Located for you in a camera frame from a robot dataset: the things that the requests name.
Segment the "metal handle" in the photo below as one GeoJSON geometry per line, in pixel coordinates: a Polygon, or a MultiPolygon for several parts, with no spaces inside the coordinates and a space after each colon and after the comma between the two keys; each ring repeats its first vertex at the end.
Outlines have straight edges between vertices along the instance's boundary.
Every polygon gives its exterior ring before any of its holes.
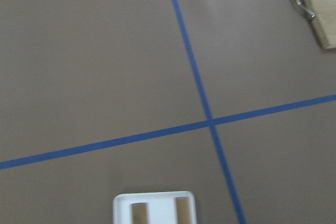
{"type": "Polygon", "coordinates": [[[300,10],[305,14],[308,20],[313,20],[315,18],[315,15],[316,15],[315,12],[305,7],[301,0],[295,0],[295,2],[297,6],[300,8],[300,10]]]}

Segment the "brown rectangle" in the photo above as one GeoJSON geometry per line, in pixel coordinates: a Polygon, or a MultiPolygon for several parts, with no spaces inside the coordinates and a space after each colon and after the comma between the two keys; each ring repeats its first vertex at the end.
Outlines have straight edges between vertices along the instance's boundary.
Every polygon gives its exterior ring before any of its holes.
{"type": "Polygon", "coordinates": [[[147,203],[132,204],[132,224],[148,224],[147,203]]]}
{"type": "Polygon", "coordinates": [[[175,198],[177,223],[178,224],[191,224],[189,199],[187,197],[175,198]]]}

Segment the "rectangular hole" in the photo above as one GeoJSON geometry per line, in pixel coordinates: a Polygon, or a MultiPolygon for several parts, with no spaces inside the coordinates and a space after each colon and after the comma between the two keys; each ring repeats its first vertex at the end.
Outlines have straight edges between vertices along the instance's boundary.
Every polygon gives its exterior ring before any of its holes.
{"type": "Polygon", "coordinates": [[[175,198],[177,223],[178,224],[191,224],[189,199],[187,197],[175,198]]]}
{"type": "Polygon", "coordinates": [[[147,203],[132,204],[132,224],[148,224],[147,203]]]}

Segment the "blue line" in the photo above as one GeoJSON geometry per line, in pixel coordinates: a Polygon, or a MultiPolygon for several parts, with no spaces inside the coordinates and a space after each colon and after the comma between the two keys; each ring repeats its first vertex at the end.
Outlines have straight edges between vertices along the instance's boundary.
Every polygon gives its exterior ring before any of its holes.
{"type": "Polygon", "coordinates": [[[152,131],[152,132],[147,132],[147,133],[142,133],[142,134],[137,134],[137,135],[132,135],[132,136],[121,137],[121,138],[117,138],[114,140],[107,140],[107,141],[103,141],[99,143],[87,144],[87,145],[77,146],[77,147],[73,147],[69,149],[3,161],[0,163],[0,170],[8,169],[8,168],[16,167],[16,166],[37,163],[37,162],[60,158],[60,157],[76,155],[76,154],[85,153],[85,152],[92,152],[92,151],[101,150],[101,149],[109,148],[113,146],[135,143],[135,142],[148,140],[148,139],[152,139],[156,137],[198,130],[198,129],[202,129],[206,127],[209,127],[208,121],[190,123],[190,124],[168,128],[168,129],[162,129],[162,130],[157,130],[157,131],[152,131]]]}
{"type": "Polygon", "coordinates": [[[201,80],[201,75],[200,75],[200,72],[199,72],[197,64],[196,64],[196,60],[195,60],[193,49],[192,49],[192,46],[191,46],[191,43],[190,43],[190,40],[189,40],[189,36],[188,36],[187,30],[186,30],[186,27],[185,27],[185,24],[184,24],[184,20],[183,20],[183,16],[182,16],[180,6],[179,6],[179,2],[178,2],[178,0],[172,0],[172,3],[173,3],[173,6],[174,6],[174,9],[175,9],[177,22],[178,22],[180,30],[181,30],[181,35],[182,35],[182,38],[183,38],[183,41],[184,41],[184,46],[185,46],[185,49],[187,51],[187,55],[188,55],[188,58],[189,58],[189,61],[190,61],[190,64],[191,64],[191,68],[192,68],[192,71],[193,71],[193,74],[194,74],[194,78],[195,78],[195,82],[196,82],[196,85],[197,85],[198,93],[199,93],[199,96],[200,96],[201,101],[202,101],[203,109],[204,109],[207,120],[209,122],[211,122],[211,125],[210,125],[211,135],[212,135],[215,147],[216,147],[216,151],[217,151],[217,154],[218,154],[220,164],[222,166],[223,174],[224,174],[226,182],[227,182],[227,186],[228,186],[228,189],[229,189],[229,192],[230,192],[230,195],[231,195],[231,199],[232,199],[233,204],[234,204],[237,219],[238,219],[240,224],[245,224],[246,221],[245,221],[244,213],[243,213],[243,210],[242,210],[241,205],[239,203],[236,188],[235,188],[235,185],[233,183],[233,179],[232,179],[229,167],[228,167],[226,159],[225,159],[225,154],[224,154],[222,145],[220,144],[220,140],[219,140],[219,137],[218,137],[218,134],[217,134],[216,127],[213,124],[213,117],[212,117],[212,114],[211,114],[209,103],[208,103],[207,98],[206,98],[206,94],[205,94],[204,87],[203,87],[202,80],[201,80]]]}
{"type": "Polygon", "coordinates": [[[288,103],[288,104],[274,106],[274,107],[261,109],[261,110],[249,111],[249,112],[240,113],[236,115],[224,116],[222,118],[214,119],[213,121],[215,125],[219,125],[219,124],[236,122],[236,121],[240,121],[240,120],[244,120],[248,118],[255,118],[257,116],[269,115],[269,114],[304,108],[308,106],[313,106],[313,105],[333,102],[333,101],[336,101],[336,94],[328,95],[325,97],[314,98],[310,100],[305,100],[305,101],[300,101],[300,102],[288,103]]]}

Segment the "gray surface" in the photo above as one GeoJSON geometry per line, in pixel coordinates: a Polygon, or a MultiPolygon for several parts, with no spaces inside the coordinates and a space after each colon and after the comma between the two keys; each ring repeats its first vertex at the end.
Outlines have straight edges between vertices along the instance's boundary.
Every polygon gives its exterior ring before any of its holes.
{"type": "Polygon", "coordinates": [[[321,51],[290,0],[180,5],[214,117],[336,93],[336,51],[321,51]]]}
{"type": "Polygon", "coordinates": [[[336,102],[218,131],[248,223],[334,223],[336,102]]]}
{"type": "MultiPolygon", "coordinates": [[[[179,1],[215,117],[336,93],[336,52],[289,0],[179,1]]],[[[0,3],[0,161],[204,120],[171,0],[0,3]]],[[[248,223],[336,218],[335,113],[219,126],[248,223]]],[[[236,223],[207,129],[0,176],[0,223],[111,223],[117,194],[161,190],[236,223]]]]}
{"type": "Polygon", "coordinates": [[[121,193],[190,190],[198,223],[236,223],[208,129],[1,172],[1,223],[112,223],[121,193]]]}
{"type": "Polygon", "coordinates": [[[0,3],[1,160],[204,120],[170,0],[0,3]]]}

